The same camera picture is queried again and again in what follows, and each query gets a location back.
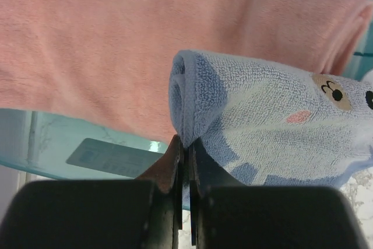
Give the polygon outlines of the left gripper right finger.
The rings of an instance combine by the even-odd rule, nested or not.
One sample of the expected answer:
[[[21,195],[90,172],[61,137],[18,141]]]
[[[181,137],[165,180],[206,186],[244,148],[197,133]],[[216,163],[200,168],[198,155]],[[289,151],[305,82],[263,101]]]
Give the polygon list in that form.
[[[247,187],[206,152],[188,150],[196,248],[367,248],[347,199],[328,187]]]

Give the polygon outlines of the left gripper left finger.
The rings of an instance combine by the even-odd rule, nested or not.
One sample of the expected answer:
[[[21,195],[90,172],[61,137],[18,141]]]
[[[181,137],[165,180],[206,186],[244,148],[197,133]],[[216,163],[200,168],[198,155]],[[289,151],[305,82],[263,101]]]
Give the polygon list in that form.
[[[40,180],[24,185],[1,222],[2,248],[177,248],[184,150],[133,180]]]

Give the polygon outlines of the blue cloth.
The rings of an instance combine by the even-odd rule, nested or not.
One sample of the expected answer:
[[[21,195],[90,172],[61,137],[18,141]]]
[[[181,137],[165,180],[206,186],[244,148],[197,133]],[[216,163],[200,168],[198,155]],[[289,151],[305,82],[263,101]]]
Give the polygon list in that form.
[[[173,60],[172,124],[246,185],[341,187],[372,166],[372,84],[193,50]]]

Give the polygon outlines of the pink towel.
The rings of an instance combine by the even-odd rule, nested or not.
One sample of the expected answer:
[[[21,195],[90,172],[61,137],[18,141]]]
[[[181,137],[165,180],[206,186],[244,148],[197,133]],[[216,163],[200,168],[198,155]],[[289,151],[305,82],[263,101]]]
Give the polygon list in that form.
[[[1,107],[166,142],[179,50],[340,75],[371,0],[1,0]]]

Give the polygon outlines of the teal transparent plastic bin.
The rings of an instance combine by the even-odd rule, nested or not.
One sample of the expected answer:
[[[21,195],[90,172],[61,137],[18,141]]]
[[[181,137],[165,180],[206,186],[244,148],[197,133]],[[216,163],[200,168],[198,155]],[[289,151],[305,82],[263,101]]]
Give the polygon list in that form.
[[[123,152],[138,149],[139,158],[120,162],[108,173],[68,164],[67,160],[85,139],[98,147],[119,148]],[[54,179],[134,178],[154,163],[167,146],[60,115],[1,110],[1,163],[34,175]]]

